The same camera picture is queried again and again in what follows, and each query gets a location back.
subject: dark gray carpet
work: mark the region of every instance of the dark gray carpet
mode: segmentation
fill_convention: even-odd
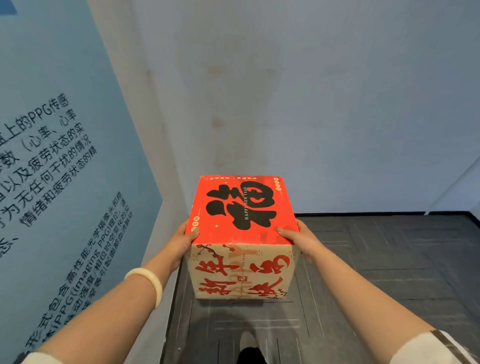
[[[465,216],[302,218],[365,278],[480,355],[480,229]],[[283,301],[199,301],[182,265],[163,363],[234,364],[255,331],[269,364],[372,363],[301,257]]]

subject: red box lid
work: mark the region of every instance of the red box lid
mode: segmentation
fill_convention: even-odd
[[[194,244],[291,244],[278,227],[298,231],[281,177],[202,176],[193,200],[187,232]]]

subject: red chinese characters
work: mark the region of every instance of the red chinese characters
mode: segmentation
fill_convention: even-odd
[[[215,281],[205,278],[205,282],[200,283],[201,286],[198,290],[200,292],[207,292],[208,294],[218,293],[222,296],[228,295],[231,290],[227,290],[228,286],[231,284],[236,284],[236,282],[231,281]]]
[[[249,291],[257,291],[257,293],[248,292],[248,294],[258,294],[260,297],[266,297],[271,294],[274,294],[276,296],[275,290],[273,290],[272,288],[279,285],[281,282],[283,282],[282,277],[280,277],[275,283],[271,285],[268,285],[268,282],[265,282],[264,284],[257,284],[252,288],[249,288]]]
[[[205,261],[202,260],[199,265],[195,267],[195,269],[207,273],[222,273],[224,276],[227,276],[228,274],[226,273],[225,268],[230,270],[240,268],[240,266],[224,265],[222,256],[219,256],[217,260],[217,264],[212,260],[210,260],[208,263],[205,263]]]
[[[254,273],[275,273],[280,274],[282,272],[282,268],[284,265],[280,265],[278,262],[283,260],[287,266],[290,265],[290,258],[286,255],[277,255],[274,260],[265,260],[261,265],[260,268],[257,267],[255,263],[250,264],[250,269],[254,271]]]

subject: white sleeve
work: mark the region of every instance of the white sleeve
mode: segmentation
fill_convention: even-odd
[[[62,362],[48,354],[33,352],[22,361],[22,364],[62,364]]]
[[[435,330],[418,335],[397,351],[390,364],[477,364],[449,334]]]

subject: red gift box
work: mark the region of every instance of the red gift box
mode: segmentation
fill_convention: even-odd
[[[283,298],[300,251],[277,228],[298,231],[281,177],[202,176],[187,232],[196,298]]]

